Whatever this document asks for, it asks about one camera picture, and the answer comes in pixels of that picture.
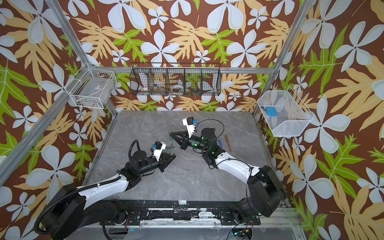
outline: floral wall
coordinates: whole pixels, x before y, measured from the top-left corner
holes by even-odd
[[[272,67],[301,1],[64,0],[60,4],[94,65]],[[112,100],[118,110],[252,111],[266,78],[224,74],[221,94],[215,98],[135,96],[130,93],[129,73],[120,73]]]
[[[0,0],[0,162],[78,68],[43,0]],[[0,239],[35,239],[33,224],[61,186],[81,185],[110,122],[105,110],[68,103],[0,187]]]
[[[383,9],[377,0],[318,1],[273,84],[295,89],[315,117],[301,136],[283,138],[260,119],[307,239],[384,238]]]

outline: wire basket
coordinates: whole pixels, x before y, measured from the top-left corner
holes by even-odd
[[[263,116],[275,137],[300,136],[314,117],[314,114],[295,91],[293,91],[293,94],[296,95],[297,100],[288,90],[272,90],[265,92],[257,100]],[[300,107],[300,101],[307,108],[307,113]],[[268,114],[268,107],[274,108],[276,111],[274,116]]]
[[[69,95],[76,106],[103,109],[115,87],[116,76],[113,71],[89,68],[75,80]]]
[[[220,64],[218,68],[190,67],[178,63],[179,67],[143,66],[132,64],[130,87],[134,95],[219,95],[221,92]]]

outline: white mesh basket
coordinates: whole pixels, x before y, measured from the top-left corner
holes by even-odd
[[[76,106],[103,109],[115,87],[116,75],[113,71],[90,68],[75,80],[69,95]]]
[[[298,102],[301,101],[306,106],[305,103],[294,91],[293,93],[297,96],[297,101],[287,90],[267,91],[257,100],[263,116],[275,137],[300,136],[314,117],[308,107],[307,113],[303,111]],[[268,116],[262,107],[264,109],[274,107],[277,115]]]

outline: brown stick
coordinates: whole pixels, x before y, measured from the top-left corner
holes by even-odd
[[[227,141],[229,151],[232,152],[231,145],[229,144],[228,136],[225,136],[225,140]]]

